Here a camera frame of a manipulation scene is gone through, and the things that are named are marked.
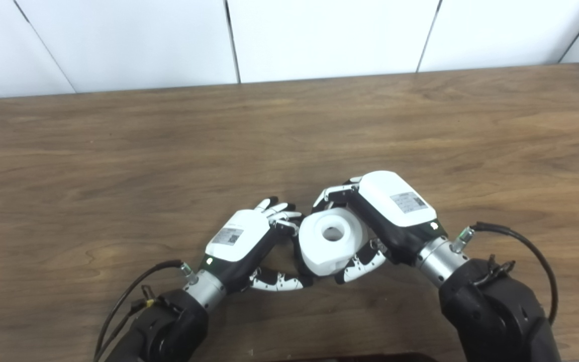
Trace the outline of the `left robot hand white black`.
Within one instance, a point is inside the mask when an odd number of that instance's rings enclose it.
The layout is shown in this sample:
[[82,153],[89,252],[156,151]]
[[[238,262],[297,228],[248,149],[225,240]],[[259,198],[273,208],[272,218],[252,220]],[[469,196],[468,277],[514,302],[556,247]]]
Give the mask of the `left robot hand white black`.
[[209,241],[200,269],[213,275],[227,294],[248,288],[283,292],[311,287],[312,277],[262,266],[280,241],[298,240],[303,220],[294,204],[280,202],[278,197],[264,199],[253,209],[241,209]]

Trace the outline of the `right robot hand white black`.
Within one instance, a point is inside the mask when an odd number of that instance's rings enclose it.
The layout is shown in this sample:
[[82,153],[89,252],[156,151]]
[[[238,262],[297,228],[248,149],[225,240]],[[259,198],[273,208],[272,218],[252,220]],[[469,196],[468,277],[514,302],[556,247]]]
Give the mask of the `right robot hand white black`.
[[447,236],[435,209],[393,171],[373,171],[325,188],[312,212],[330,207],[351,209],[375,235],[335,273],[340,285],[375,270],[386,260],[415,266],[428,243]]

